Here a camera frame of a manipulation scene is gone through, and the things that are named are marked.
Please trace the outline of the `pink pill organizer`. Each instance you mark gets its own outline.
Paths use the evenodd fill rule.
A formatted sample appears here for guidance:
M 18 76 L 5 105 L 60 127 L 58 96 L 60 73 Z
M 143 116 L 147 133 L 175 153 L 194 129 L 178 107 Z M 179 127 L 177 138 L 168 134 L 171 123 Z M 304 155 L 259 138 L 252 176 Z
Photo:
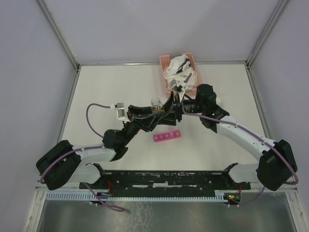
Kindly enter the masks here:
M 165 133 L 159 133 L 153 135 L 153 141 L 155 143 L 178 139 L 181 137 L 181 132 L 179 130 L 168 131 Z

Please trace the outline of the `glass pill bottle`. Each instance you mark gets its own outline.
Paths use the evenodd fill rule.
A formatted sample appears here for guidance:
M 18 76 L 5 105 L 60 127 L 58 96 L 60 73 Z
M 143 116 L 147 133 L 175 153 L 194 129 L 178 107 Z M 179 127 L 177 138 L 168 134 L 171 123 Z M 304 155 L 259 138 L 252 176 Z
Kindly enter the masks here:
M 151 99 L 151 111 L 153 114 L 163 112 L 163 104 L 159 98 Z

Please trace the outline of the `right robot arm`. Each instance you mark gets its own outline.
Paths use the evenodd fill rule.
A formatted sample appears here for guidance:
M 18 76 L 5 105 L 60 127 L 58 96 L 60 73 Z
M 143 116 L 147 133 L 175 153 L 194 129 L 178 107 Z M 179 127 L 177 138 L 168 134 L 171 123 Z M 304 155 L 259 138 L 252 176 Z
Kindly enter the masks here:
M 231 165 L 221 178 L 225 188 L 233 189 L 241 182 L 257 182 L 276 191 L 284 184 L 298 184 L 297 165 L 290 144 L 257 135 L 241 125 L 217 104 L 217 95 L 211 85 L 199 85 L 195 98 L 186 100 L 184 84 L 173 85 L 171 96 L 176 120 L 180 121 L 182 115 L 199 117 L 204 127 L 232 140 L 256 159 L 253 164 Z

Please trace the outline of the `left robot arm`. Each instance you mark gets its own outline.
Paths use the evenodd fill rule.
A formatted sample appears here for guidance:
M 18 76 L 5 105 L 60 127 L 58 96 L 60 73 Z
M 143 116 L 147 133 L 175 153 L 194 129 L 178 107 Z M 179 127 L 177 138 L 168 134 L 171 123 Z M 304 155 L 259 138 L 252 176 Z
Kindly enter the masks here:
M 151 132 L 157 125 L 165 125 L 168 115 L 164 106 L 129 106 L 125 110 L 124 105 L 118 103 L 110 108 L 122 121 L 122 129 L 109 129 L 100 134 L 102 142 L 98 145 L 72 145 L 68 140 L 58 142 L 36 163 L 41 184 L 49 190 L 59 189 L 69 182 L 86 182 L 95 188 L 103 188 L 107 177 L 96 170 L 95 164 L 121 159 L 128 151 L 128 144 L 140 131 Z

